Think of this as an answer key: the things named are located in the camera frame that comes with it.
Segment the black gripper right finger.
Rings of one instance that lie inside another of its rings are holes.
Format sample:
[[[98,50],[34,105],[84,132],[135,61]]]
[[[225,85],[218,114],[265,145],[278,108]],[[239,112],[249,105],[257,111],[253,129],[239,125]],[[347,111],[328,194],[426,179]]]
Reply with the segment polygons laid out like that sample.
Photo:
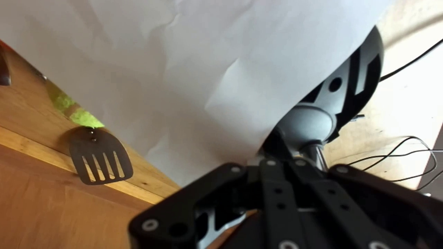
[[[443,202],[348,165],[285,163],[296,199],[350,249],[443,249]]]

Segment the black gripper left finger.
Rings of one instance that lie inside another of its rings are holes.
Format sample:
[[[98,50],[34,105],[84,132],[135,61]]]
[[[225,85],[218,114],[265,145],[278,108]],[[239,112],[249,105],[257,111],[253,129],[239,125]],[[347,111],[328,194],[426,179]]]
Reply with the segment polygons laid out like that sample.
[[[225,163],[148,208],[128,223],[130,249],[202,249],[243,219],[235,188],[246,180]]]

